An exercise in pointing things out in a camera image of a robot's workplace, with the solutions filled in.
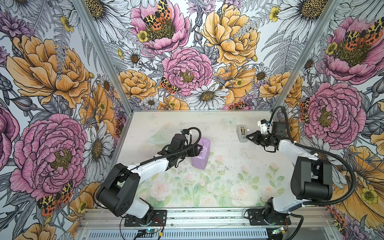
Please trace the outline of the pink wrapping paper sheet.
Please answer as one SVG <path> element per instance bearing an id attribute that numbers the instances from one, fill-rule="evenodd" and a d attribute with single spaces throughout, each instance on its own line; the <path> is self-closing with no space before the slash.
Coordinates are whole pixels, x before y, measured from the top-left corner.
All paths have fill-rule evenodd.
<path id="1" fill-rule="evenodd" d="M 191 164 L 194 168 L 204 170 L 208 164 L 210 155 L 211 141 L 201 138 L 196 147 L 198 155 L 191 158 Z"/>

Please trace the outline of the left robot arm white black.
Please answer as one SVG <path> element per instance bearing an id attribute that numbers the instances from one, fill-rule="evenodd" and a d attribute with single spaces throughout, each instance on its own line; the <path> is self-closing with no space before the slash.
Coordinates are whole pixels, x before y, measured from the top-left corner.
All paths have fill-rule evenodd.
<path id="1" fill-rule="evenodd" d="M 151 159 L 131 166 L 114 165 L 95 192 L 95 200 L 116 217 L 130 218 L 141 226 L 148 226 L 156 219 L 154 207 L 136 198 L 139 185 L 154 175 L 178 167 L 187 157 L 198 156 L 203 149 L 199 144 L 201 138 L 199 129 L 184 129 Z"/>

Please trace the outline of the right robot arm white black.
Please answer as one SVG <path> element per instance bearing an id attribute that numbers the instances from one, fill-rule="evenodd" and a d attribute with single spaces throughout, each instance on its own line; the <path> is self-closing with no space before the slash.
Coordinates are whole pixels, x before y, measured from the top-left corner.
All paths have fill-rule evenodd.
<path id="1" fill-rule="evenodd" d="M 291 190 L 278 197 L 267 200 L 263 210 L 263 220 L 266 224 L 283 223 L 292 211 L 306 204 L 316 205 L 328 201 L 333 195 L 332 165 L 327 160 L 321 160 L 311 155 L 304 147 L 287 137 L 284 122 L 266 120 L 258 122 L 260 128 L 246 138 L 252 143 L 267 147 L 274 147 L 272 151 L 280 151 L 294 165 L 291 177 Z"/>

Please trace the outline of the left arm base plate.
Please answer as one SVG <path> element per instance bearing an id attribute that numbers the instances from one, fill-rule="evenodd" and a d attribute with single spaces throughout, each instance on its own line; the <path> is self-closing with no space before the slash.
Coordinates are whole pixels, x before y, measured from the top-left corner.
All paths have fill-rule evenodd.
<path id="1" fill-rule="evenodd" d="M 150 210 L 143 218 L 128 215 L 125 227 L 164 227 L 167 222 L 167 210 Z"/>

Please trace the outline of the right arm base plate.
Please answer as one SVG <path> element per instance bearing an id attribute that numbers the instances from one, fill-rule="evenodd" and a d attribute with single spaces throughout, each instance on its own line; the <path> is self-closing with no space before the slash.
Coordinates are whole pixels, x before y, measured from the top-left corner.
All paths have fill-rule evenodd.
<path id="1" fill-rule="evenodd" d="M 249 220 L 251 226 L 291 225 L 291 219 L 288 214 L 276 212 L 266 214 L 263 208 L 247 209 L 244 217 Z"/>

